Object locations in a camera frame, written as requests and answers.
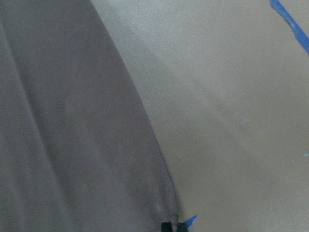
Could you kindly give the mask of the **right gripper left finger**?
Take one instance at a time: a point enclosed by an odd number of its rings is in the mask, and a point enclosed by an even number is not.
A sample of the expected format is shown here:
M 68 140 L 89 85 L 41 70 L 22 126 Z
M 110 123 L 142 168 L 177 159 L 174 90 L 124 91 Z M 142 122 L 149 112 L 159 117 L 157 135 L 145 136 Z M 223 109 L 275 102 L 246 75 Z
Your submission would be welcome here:
M 172 223 L 171 222 L 162 222 L 161 223 L 161 232 L 172 232 Z

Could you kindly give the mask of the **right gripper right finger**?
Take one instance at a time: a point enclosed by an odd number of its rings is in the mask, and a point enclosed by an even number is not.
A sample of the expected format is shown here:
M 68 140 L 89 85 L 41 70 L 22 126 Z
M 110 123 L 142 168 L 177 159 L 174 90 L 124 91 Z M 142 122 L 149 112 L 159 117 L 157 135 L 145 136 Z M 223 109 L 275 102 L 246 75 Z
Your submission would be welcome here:
M 176 232 L 186 232 L 186 223 L 178 223 Z

